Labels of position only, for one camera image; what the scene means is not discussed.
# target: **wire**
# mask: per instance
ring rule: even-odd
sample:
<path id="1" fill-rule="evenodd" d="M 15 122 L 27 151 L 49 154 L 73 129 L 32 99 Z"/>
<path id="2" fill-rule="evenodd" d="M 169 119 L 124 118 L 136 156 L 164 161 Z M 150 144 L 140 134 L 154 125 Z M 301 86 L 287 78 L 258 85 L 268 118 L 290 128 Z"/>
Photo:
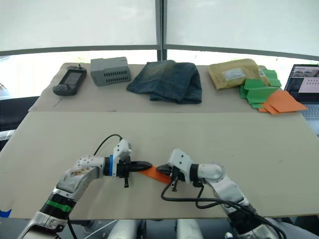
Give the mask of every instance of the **wire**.
<path id="1" fill-rule="evenodd" d="M 122 138 L 122 136 L 120 136 L 120 135 L 119 135 L 119 134 L 117 134 L 117 133 L 114 133 L 114 134 L 112 134 L 112 135 L 110 135 L 110 136 L 106 137 L 106 139 L 105 139 L 105 140 L 103 140 L 103 141 L 102 141 L 102 143 L 99 145 L 99 147 L 95 150 L 95 152 L 94 152 L 94 154 L 93 154 L 93 155 L 96 155 L 96 153 L 99 151 L 99 149 L 101 148 L 101 146 L 105 143 L 105 141 L 106 141 L 106 140 L 108 140 L 109 138 L 113 137 L 113 136 L 117 136 L 117 137 L 119 137 L 119 138 L 120 138 L 120 141 L 123 139 L 123 138 Z"/>
<path id="2" fill-rule="evenodd" d="M 76 236 L 74 230 L 73 230 L 73 227 L 72 227 L 72 224 L 71 224 L 71 221 L 70 221 L 70 218 L 68 217 L 68 226 L 69 226 L 69 229 L 70 229 L 70 232 L 73 236 L 74 239 L 78 239 L 78 237 Z"/>
<path id="3" fill-rule="evenodd" d="M 268 221 L 267 219 L 261 217 L 260 215 L 258 215 L 255 211 L 252 211 L 246 207 L 244 207 L 243 205 L 240 205 L 238 203 L 235 202 L 231 202 L 231 201 L 226 201 L 226 200 L 222 200 L 222 199 L 218 199 L 218 198 L 201 198 L 201 194 L 204 190 L 204 186 L 201 185 L 201 189 L 198 193 L 197 198 L 169 198 L 169 197 L 165 197 L 165 192 L 168 190 L 168 188 L 171 186 L 171 184 L 173 183 L 174 179 L 171 180 L 171 182 L 169 184 L 167 184 L 165 186 L 165 188 L 163 189 L 160 197 L 165 200 L 165 201 L 170 201 L 170 202 L 195 202 L 196 207 L 200 208 L 200 209 L 207 209 L 207 208 L 211 208 L 211 207 L 215 207 L 217 205 L 220 204 L 226 204 L 229 205 L 235 209 L 237 209 L 238 211 L 252 216 L 254 217 L 256 220 L 258 220 L 260 223 L 262 224 L 266 224 L 270 227 L 272 227 L 275 232 L 277 233 L 279 239 L 287 239 L 286 234 L 284 233 L 284 231 L 282 229 L 280 229 L 279 227 L 273 225 L 270 221 Z M 200 206 L 198 205 L 198 202 L 214 202 L 208 205 L 204 205 L 204 206 Z"/>
<path id="4" fill-rule="evenodd" d="M 110 223 L 107 223 L 106 225 L 102 226 L 101 228 L 99 228 L 99 229 L 97 229 L 96 231 L 94 231 L 94 232 L 92 232 L 91 234 L 89 234 L 89 235 L 88 235 L 87 237 L 85 237 L 84 239 L 89 238 L 91 235 L 93 235 L 93 234 L 97 233 L 98 231 L 102 230 L 103 228 L 105 228 L 105 227 L 107 227 L 107 226 L 113 224 L 114 222 L 117 222 L 117 220 L 113 220 L 113 221 L 111 221 Z"/>

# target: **label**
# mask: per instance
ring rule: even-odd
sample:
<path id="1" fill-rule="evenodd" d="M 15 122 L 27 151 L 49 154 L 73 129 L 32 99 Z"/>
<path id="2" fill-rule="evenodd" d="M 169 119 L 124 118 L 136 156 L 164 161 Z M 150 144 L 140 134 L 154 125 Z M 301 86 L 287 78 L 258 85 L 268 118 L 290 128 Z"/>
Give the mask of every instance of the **label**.
<path id="1" fill-rule="evenodd" d="M 260 68 L 259 68 L 259 75 L 260 75 L 260 77 L 266 76 L 265 73 L 263 72 L 263 70 Z"/>
<path id="2" fill-rule="evenodd" d="M 245 73 L 243 72 L 241 68 L 235 68 L 232 70 L 224 71 L 223 75 L 226 81 L 231 81 L 231 80 L 245 77 Z"/>

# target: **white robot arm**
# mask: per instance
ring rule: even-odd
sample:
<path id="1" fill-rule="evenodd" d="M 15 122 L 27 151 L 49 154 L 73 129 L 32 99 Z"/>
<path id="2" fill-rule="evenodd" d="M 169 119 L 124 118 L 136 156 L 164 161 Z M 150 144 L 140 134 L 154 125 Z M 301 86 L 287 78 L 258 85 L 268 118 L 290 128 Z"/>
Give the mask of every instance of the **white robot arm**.
<path id="1" fill-rule="evenodd" d="M 127 188 L 130 172 L 152 166 L 148 162 L 131 162 L 131 152 L 130 144 L 121 139 L 110 157 L 85 156 L 78 159 L 61 177 L 48 200 L 35 213 L 18 239 L 59 239 L 57 233 L 64 229 L 69 214 L 94 179 L 104 176 L 124 178 L 124 187 Z"/>
<path id="2" fill-rule="evenodd" d="M 162 192 L 162 199 L 166 201 L 196 202 L 196 206 L 202 209 L 221 204 L 239 239 L 286 238 L 281 229 L 257 215 L 255 209 L 251 206 L 238 185 L 226 175 L 225 169 L 220 164 L 195 164 L 186 153 L 180 149 L 175 149 L 169 158 L 168 165 L 171 167 L 170 176 L 172 183 L 170 185 L 173 187 L 173 191 L 176 191 L 179 179 L 185 180 L 186 183 L 193 182 L 195 187 L 202 187 L 202 189 L 203 184 L 207 184 L 214 190 L 217 198 L 199 198 L 202 190 L 197 198 L 192 198 L 191 200 L 167 198 L 164 196 L 164 193 L 169 187 L 168 185 Z M 197 204 L 198 202 L 209 201 L 215 203 L 207 206 L 199 206 Z"/>

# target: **beige table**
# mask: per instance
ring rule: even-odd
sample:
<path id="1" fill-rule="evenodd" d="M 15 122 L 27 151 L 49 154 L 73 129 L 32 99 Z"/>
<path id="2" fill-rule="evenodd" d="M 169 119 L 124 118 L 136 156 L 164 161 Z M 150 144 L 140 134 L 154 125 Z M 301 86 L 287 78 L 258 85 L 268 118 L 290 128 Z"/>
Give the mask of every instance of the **beige table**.
<path id="1" fill-rule="evenodd" d="M 261 215 L 318 214 L 319 140 L 304 118 L 259 113 L 239 98 L 238 89 L 216 92 L 206 67 L 198 68 L 203 103 L 195 106 L 150 102 L 126 92 L 125 84 L 97 88 L 89 78 L 78 95 L 61 101 L 48 88 L 0 153 L 0 209 L 31 218 L 66 169 L 119 133 L 132 144 L 132 160 L 161 165 L 180 148 L 197 163 L 221 163 Z M 136 75 L 141 66 L 131 69 Z M 110 140 L 99 154 L 110 154 L 115 143 Z M 94 181 L 71 218 L 225 216 L 219 207 L 200 210 L 194 203 L 161 200 L 164 184 L 144 175 L 133 173 L 130 183 L 125 189 L 123 179 Z M 197 192 L 180 183 L 175 196 Z M 209 188 L 204 196 L 212 196 Z"/>

